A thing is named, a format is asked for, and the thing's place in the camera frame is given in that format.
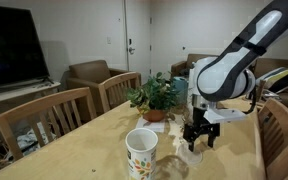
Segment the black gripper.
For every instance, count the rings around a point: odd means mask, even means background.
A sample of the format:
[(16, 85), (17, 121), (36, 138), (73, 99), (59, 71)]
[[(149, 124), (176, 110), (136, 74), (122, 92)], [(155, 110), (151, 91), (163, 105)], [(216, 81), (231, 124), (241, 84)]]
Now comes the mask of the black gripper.
[(211, 124), (205, 117), (205, 110), (193, 109), (193, 122), (184, 125), (183, 138), (188, 141), (188, 149), (194, 152), (195, 140), (203, 134), (208, 135), (208, 146), (213, 148), (216, 137), (220, 135), (220, 124)]

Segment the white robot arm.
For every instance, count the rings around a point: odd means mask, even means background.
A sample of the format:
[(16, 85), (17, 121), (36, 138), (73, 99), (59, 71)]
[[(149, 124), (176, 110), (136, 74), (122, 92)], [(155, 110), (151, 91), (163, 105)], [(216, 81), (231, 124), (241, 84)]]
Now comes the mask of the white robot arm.
[(183, 138), (188, 149), (195, 140), (208, 136), (212, 146), (223, 122), (242, 120), (237, 109), (219, 109), (217, 103), (250, 93), (255, 76), (249, 66), (277, 40), (288, 35), (288, 0), (272, 0), (217, 57), (196, 61), (189, 72), (188, 95), (192, 120), (185, 124)]

